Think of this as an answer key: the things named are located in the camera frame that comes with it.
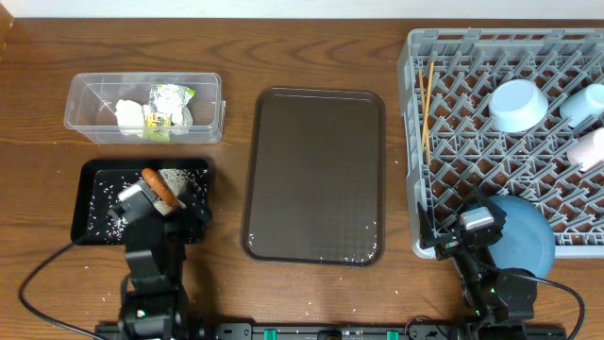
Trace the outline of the orange carrot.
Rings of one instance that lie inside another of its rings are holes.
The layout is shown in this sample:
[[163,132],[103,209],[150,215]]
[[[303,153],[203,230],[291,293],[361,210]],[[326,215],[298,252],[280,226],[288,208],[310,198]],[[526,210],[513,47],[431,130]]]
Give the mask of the orange carrot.
[[152,168],[144,168],[142,176],[145,183],[171,211],[186,207],[157,171]]

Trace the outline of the white rice pile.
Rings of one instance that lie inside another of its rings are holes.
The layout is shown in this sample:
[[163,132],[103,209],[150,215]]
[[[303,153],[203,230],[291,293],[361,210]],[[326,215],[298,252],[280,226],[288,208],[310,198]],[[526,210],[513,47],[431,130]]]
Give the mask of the white rice pile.
[[[160,169],[159,175],[182,203],[186,194],[196,199],[195,206],[207,202],[209,175],[206,170]],[[118,195],[139,179],[142,179],[141,170],[136,169],[97,172],[90,186],[92,191],[78,200],[84,209],[75,213],[74,218],[81,216],[84,221],[74,221],[73,232],[84,230],[88,244],[119,244],[126,221],[123,217],[115,220],[108,212],[120,202]]]

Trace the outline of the dark blue plate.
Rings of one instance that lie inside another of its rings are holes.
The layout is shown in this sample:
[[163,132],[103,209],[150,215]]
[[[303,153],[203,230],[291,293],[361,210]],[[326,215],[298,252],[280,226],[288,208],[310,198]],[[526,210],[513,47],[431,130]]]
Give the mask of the dark blue plate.
[[510,195],[490,199],[506,214],[503,236],[489,246],[499,268],[521,268],[544,279],[555,260],[555,237],[545,216],[530,202]]

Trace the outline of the wooden chopstick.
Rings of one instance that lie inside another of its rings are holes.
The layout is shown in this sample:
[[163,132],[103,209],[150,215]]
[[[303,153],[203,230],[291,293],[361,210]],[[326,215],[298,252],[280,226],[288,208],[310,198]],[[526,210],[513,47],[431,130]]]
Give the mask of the wooden chopstick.
[[433,82],[433,72],[434,72],[434,61],[431,61],[428,69],[428,85],[427,91],[425,94],[425,106],[424,106],[424,125],[423,125],[423,133],[422,133],[422,147],[426,148],[428,145],[428,114],[429,114],[429,106],[431,101],[431,92],[432,92],[432,82]]
[[[424,120],[424,116],[423,116],[423,114],[424,114],[424,106],[425,106],[425,94],[426,94],[427,85],[428,85],[428,83],[424,84],[424,78],[425,77],[424,77],[423,70],[420,69],[419,70],[419,84],[420,84],[420,96],[421,96],[421,103],[422,103],[422,110],[423,110],[422,111],[422,123],[423,123],[423,125],[424,125],[424,121],[423,121]],[[426,148],[422,147],[422,149],[423,149],[424,154],[425,154],[426,162],[427,162],[427,164],[429,164],[429,162],[430,162],[429,131],[428,131],[428,145],[427,145]]]

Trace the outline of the yellow silver snack wrapper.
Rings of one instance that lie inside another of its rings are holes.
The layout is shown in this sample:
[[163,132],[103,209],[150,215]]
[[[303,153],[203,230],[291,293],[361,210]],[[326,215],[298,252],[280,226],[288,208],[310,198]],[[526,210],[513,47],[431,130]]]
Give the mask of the yellow silver snack wrapper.
[[177,84],[154,84],[149,103],[143,106],[143,138],[156,143],[169,143],[173,135],[187,134],[193,125],[188,103],[195,91]]

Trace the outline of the white paper napkin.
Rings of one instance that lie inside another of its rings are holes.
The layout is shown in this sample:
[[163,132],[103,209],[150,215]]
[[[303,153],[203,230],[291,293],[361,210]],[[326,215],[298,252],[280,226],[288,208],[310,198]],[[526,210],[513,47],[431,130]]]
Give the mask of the white paper napkin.
[[[116,104],[114,113],[120,132],[123,135],[143,136],[142,127],[145,123],[145,118],[151,109],[148,105],[141,105],[131,100],[120,99]],[[175,135],[186,134],[189,127],[193,125],[193,116],[187,107],[184,107],[180,114],[175,114],[171,118],[173,126],[181,127],[174,130]]]

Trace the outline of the light blue bowl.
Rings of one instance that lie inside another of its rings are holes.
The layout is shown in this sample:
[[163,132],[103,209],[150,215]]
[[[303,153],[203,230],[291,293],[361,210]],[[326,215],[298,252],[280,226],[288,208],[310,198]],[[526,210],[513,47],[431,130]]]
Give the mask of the light blue bowl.
[[547,113],[548,100],[535,83],[514,79],[498,86],[492,93],[488,110],[494,129],[502,132],[521,132],[542,121]]

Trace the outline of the white pink cup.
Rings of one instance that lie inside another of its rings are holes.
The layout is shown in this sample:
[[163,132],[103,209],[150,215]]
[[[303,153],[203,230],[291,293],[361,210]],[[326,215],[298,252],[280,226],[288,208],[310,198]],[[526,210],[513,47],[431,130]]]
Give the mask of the white pink cup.
[[578,165],[579,171],[586,172],[603,163],[604,128],[598,128],[578,139],[567,152],[572,165]]

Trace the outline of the light blue cup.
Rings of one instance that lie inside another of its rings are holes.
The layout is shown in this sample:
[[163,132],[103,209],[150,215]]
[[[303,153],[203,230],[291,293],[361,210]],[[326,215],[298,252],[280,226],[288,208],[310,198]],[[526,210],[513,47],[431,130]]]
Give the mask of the light blue cup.
[[604,86],[591,84],[564,100],[560,106],[560,115],[568,126],[575,128],[585,119],[603,112]]

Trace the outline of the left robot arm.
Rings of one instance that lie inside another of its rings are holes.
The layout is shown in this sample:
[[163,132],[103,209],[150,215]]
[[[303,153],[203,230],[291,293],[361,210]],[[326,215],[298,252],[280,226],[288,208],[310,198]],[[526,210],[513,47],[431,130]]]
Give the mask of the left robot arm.
[[109,211],[125,224],[122,243],[130,273],[123,280],[119,339],[202,339],[201,317],[189,313],[182,283],[185,246],[203,240],[211,221],[207,202],[182,194],[167,215],[137,193]]

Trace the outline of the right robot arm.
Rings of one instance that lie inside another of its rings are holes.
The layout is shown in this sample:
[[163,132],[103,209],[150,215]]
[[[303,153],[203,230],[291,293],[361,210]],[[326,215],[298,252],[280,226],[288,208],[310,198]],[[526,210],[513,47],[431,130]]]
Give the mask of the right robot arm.
[[506,213],[480,198],[454,227],[434,234],[427,211],[417,206],[420,246],[434,249],[439,261],[452,260],[461,278],[466,305],[474,310],[449,336],[456,339],[526,339],[525,322],[534,317],[535,277],[522,268],[496,266],[489,247],[503,237]]

